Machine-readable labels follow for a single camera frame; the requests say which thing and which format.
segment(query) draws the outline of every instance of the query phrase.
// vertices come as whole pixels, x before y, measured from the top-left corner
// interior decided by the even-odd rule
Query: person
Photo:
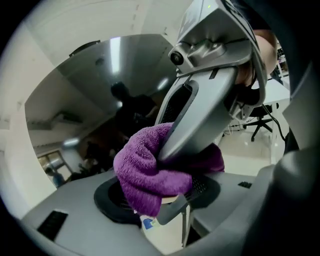
[[[112,166],[112,161],[98,144],[91,141],[87,142],[87,149],[85,159],[90,162],[90,172],[94,174],[100,174],[103,170],[107,171]]]
[[[233,6],[238,10],[238,12],[248,21],[252,27],[253,33],[255,35],[258,47],[260,49],[260,55],[264,62],[266,71],[271,74],[277,65],[277,38],[274,32],[271,30],[267,22],[253,9],[258,8],[271,8],[273,3],[259,2],[257,4],[254,1],[245,0],[230,0]],[[243,84],[245,86],[251,85],[253,81],[253,70],[252,63],[247,62],[238,67],[238,75],[236,78],[236,84]],[[284,153],[288,153],[293,150],[298,150],[297,141],[291,131],[287,134],[285,138],[285,150]]]
[[[52,177],[53,184],[56,188],[61,187],[65,184],[65,179],[61,173],[55,172],[52,168],[47,167],[44,171],[48,176]]]
[[[277,82],[279,82],[280,84],[284,85],[284,82],[282,82],[281,77],[280,77],[280,71],[277,68],[275,68],[271,72],[270,76],[272,77],[272,79],[274,79]]]
[[[130,138],[142,128],[153,126],[158,114],[156,103],[146,95],[133,97],[121,81],[111,86],[111,93],[122,107],[116,112],[115,124],[124,136]]]

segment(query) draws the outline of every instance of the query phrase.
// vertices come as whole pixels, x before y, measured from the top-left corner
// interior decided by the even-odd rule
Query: white wall
[[[73,172],[80,172],[79,164],[84,165],[84,161],[74,148],[60,149],[63,160]]]
[[[161,34],[175,44],[192,0],[43,0],[25,23],[39,46],[59,65],[76,48],[114,37]]]
[[[56,191],[55,186],[41,167],[31,144],[24,106],[10,120],[4,160],[9,175],[16,185],[16,190],[22,197],[14,203],[26,205],[26,208],[11,211],[17,218],[22,218],[29,210]],[[10,192],[6,190],[3,193],[6,195]]]
[[[4,50],[0,62],[0,118],[9,130],[0,132],[1,197],[9,212],[22,218],[56,188],[47,178],[31,144],[24,103],[54,66],[24,23]]]

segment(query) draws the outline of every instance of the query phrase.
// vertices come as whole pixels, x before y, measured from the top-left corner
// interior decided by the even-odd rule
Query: black slot
[[[212,73],[209,77],[209,80],[214,79],[216,77],[216,74],[218,73],[219,68],[215,68],[214,70],[212,70]]]
[[[93,42],[87,42],[87,43],[85,43],[84,45],[81,45],[80,47],[78,47],[77,49],[75,49],[73,52],[71,52],[71,54],[69,54],[69,57],[72,57],[72,56],[80,53],[82,50],[84,50],[84,49],[86,49],[86,48],[88,48],[88,47],[90,47],[90,46],[94,46],[94,45],[96,45],[96,44],[98,44],[98,43],[100,43],[100,42],[101,42],[100,40],[98,40],[98,41],[93,41]]]
[[[246,182],[246,181],[242,181],[242,182],[240,182],[240,183],[238,184],[238,186],[244,187],[244,188],[246,188],[246,189],[250,189],[251,186],[252,186],[252,183]]]
[[[46,238],[54,241],[67,216],[68,214],[66,213],[54,210],[37,230]]]
[[[184,84],[169,99],[161,124],[174,122],[192,94],[192,88]]]

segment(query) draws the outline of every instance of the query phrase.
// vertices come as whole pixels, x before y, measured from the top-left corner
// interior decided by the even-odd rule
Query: ceiling light
[[[115,37],[110,40],[111,67],[113,74],[117,74],[120,71],[120,43],[121,37]]]
[[[48,162],[45,167],[49,167],[50,165],[54,165],[55,163],[58,163],[60,161],[59,158],[52,160],[51,162]]]
[[[71,146],[75,146],[79,143],[79,139],[78,138],[71,138],[71,139],[67,139],[65,142],[63,142],[64,146],[67,147],[71,147]]]
[[[158,89],[158,90],[162,90],[162,89],[167,85],[168,81],[169,81],[168,78],[163,79],[163,80],[159,83],[157,89]]]

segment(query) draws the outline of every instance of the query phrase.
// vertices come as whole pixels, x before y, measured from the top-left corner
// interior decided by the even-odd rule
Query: gray plastic housing
[[[177,55],[182,56],[182,63]],[[178,79],[162,102],[155,124],[163,123],[168,102],[180,87],[187,85],[193,90],[192,100],[174,121],[158,154],[157,160],[165,165],[204,150],[233,118],[247,119],[253,108],[263,103],[267,81],[251,27],[226,1],[193,1],[169,57],[178,68]],[[238,102],[237,94],[229,97],[238,73],[236,66],[250,60],[259,83],[258,99],[252,105]],[[227,97],[232,102],[228,106]]]
[[[178,198],[174,202],[161,205],[156,219],[160,225],[166,225],[170,221],[172,221],[179,213],[184,212],[187,206],[187,199],[183,195],[178,196]]]
[[[238,183],[243,181],[254,183],[255,180],[262,179],[260,175],[265,177],[263,173],[264,171],[260,172],[257,178],[223,172],[208,174],[210,179],[220,184],[220,194],[207,208],[193,211],[189,224],[200,234],[214,231],[245,197],[248,195],[256,197],[265,187],[258,183],[247,189],[238,186]],[[108,171],[63,185],[22,219],[24,230],[50,255],[100,256],[106,252],[109,255],[161,255],[136,225],[115,223],[95,206],[95,190],[114,176],[113,171]],[[269,182],[266,178],[263,180],[265,184]],[[53,210],[67,213],[68,216],[55,240],[51,241],[36,229]]]

